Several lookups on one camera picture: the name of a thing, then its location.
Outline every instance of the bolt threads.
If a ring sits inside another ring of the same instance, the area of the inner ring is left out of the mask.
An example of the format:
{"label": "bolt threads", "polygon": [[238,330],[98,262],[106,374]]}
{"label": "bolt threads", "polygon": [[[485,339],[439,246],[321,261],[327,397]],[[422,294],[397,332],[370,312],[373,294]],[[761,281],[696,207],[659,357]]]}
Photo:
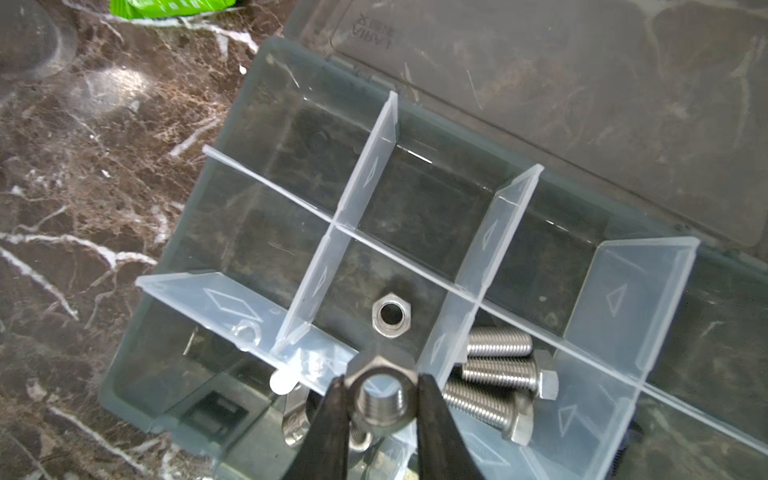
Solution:
{"label": "bolt threads", "polygon": [[528,356],[530,335],[514,327],[477,326],[469,331],[467,356]]}
{"label": "bolt threads", "polygon": [[456,379],[449,379],[445,384],[442,398],[449,406],[502,431],[509,426],[514,415],[513,407],[508,402]]}
{"label": "bolt threads", "polygon": [[462,366],[462,378],[482,385],[538,389],[538,367],[526,359],[468,359]]}
{"label": "bolt threads", "polygon": [[354,422],[349,426],[349,439],[357,445],[361,445],[366,440],[367,435],[367,432],[355,425]]}

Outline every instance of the stainless steel bolt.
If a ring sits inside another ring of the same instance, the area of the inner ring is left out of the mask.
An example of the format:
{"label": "stainless steel bolt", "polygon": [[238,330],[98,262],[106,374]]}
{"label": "stainless steel bolt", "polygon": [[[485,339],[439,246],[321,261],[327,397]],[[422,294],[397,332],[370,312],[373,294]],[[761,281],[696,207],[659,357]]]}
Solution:
{"label": "stainless steel bolt", "polygon": [[373,435],[361,429],[354,422],[349,423],[349,449],[364,452],[373,443]]}
{"label": "stainless steel bolt", "polygon": [[530,335],[513,326],[476,326],[469,330],[467,356],[529,356]]}
{"label": "stainless steel bolt", "polygon": [[531,394],[515,390],[503,399],[457,379],[445,384],[445,403],[467,412],[477,420],[502,432],[502,438],[527,445],[533,436],[533,401]]}
{"label": "stainless steel bolt", "polygon": [[555,400],[560,390],[552,355],[535,350],[533,359],[467,359],[462,378],[484,385],[531,390],[538,398]]}

